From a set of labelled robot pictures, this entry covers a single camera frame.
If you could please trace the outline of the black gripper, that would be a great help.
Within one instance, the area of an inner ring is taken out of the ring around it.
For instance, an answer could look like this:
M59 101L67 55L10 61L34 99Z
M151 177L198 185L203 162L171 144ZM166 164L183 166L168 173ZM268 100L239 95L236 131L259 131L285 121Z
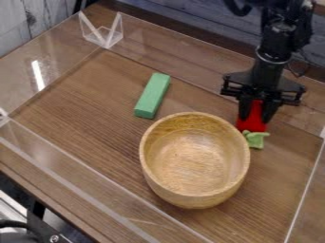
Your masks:
M223 75L220 94L238 99L238 116L243 121L250 114L252 99L263 100L262 122L268 123L279 106L297 106L305 92L306 87L283 76L268 83L267 80L256 82L251 70Z

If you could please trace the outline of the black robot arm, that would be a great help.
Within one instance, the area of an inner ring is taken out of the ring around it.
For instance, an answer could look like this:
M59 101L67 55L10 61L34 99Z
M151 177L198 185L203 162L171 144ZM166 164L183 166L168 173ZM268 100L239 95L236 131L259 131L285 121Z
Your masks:
M291 54L301 51L313 36L314 0L223 0L228 11L239 17L252 8L262 9L260 43L255 60L246 71L223 76L220 94L238 100L238 119L243 122L252 115L254 102L260 103L260 122L267 124L278 108L298 105L306 87L283 76Z

